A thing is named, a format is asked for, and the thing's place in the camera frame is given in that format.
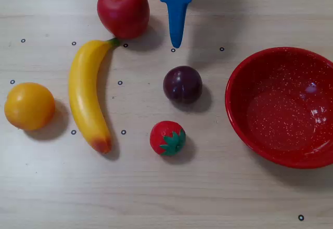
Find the wide blue serrated gripper finger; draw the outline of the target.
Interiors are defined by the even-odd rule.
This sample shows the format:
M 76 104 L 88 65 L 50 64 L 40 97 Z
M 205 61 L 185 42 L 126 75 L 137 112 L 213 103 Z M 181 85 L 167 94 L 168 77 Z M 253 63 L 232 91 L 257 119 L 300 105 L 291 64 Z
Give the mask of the wide blue serrated gripper finger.
M 182 43 L 187 6 L 184 3 L 167 3 L 170 39 L 175 48 L 179 48 Z

